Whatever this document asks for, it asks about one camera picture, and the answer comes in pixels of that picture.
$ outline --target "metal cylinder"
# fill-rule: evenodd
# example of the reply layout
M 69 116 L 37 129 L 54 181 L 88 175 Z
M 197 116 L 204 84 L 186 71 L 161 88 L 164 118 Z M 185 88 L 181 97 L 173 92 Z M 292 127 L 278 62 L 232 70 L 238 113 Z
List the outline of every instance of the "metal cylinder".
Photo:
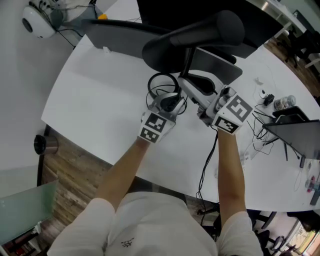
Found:
M 33 142 L 34 150 L 38 155 L 55 154 L 58 151 L 58 140 L 54 136 L 36 135 Z

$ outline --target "white wall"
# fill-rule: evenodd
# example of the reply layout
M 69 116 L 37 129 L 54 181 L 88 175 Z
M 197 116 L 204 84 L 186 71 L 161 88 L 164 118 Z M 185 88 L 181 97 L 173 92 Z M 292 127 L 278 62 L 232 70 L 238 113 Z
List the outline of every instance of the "white wall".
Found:
M 320 8 L 314 0 L 281 0 L 292 13 L 298 10 L 311 26 L 320 32 Z
M 35 188 L 38 166 L 0 171 L 0 199 Z
M 42 111 L 72 52 L 59 34 L 39 39 L 27 32 L 21 22 L 27 4 L 0 0 L 0 170 L 38 165 L 33 139 L 45 127 Z

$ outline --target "white clip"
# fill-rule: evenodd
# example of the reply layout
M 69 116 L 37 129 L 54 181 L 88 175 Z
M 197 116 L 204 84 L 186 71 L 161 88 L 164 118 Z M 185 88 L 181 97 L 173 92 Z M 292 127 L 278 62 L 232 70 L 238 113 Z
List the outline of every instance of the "white clip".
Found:
M 106 46 L 104 46 L 102 49 L 106 54 L 110 54 L 111 53 L 111 50 Z

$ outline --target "orange object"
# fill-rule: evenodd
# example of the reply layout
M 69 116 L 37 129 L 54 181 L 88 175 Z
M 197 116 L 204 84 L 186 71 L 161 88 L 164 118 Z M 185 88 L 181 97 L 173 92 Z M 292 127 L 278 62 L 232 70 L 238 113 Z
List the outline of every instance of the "orange object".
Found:
M 98 20 L 107 20 L 108 19 L 108 16 L 106 14 L 101 14 L 99 17 L 98 17 Z

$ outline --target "curved white table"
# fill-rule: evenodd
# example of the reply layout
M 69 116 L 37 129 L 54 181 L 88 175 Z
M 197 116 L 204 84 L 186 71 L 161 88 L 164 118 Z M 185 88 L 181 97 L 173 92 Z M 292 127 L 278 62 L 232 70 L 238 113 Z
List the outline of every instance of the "curved white table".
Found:
M 140 16 L 134 0 L 118 0 L 106 14 L 109 19 L 117 20 Z M 237 58 L 236 65 L 243 75 L 231 86 L 252 106 L 259 103 L 257 93 L 263 88 L 276 99 L 295 95 L 297 105 L 311 120 L 320 119 L 320 108 L 305 86 L 263 46 L 247 59 Z M 146 109 L 147 83 L 155 73 L 142 59 L 104 53 L 85 36 L 61 70 L 42 120 L 78 146 L 114 164 L 137 137 L 140 118 Z M 254 80 L 257 77 L 263 85 L 257 85 Z M 263 111 L 271 113 L 273 106 Z M 216 136 L 196 113 L 197 106 L 188 102 L 176 127 L 163 141 L 150 147 L 137 173 L 139 177 L 186 195 L 196 195 Z M 248 121 L 253 126 L 253 118 Z M 260 128 L 256 122 L 256 131 Z M 251 129 L 244 125 L 237 134 L 240 155 L 252 137 Z M 270 147 L 265 146 L 263 151 L 269 152 Z M 252 146 L 248 150 L 254 156 Z M 313 192 L 307 193 L 304 186 L 308 176 L 318 176 L 319 161 L 312 162 L 309 172 L 306 167 L 300 169 L 300 161 L 289 147 L 286 162 L 280 140 L 274 143 L 270 155 L 258 153 L 252 159 L 251 168 L 244 170 L 247 208 L 277 212 L 319 209 L 320 200 L 311 206 Z M 218 145 L 206 169 L 201 191 L 203 198 L 212 202 L 219 200 L 217 170 Z

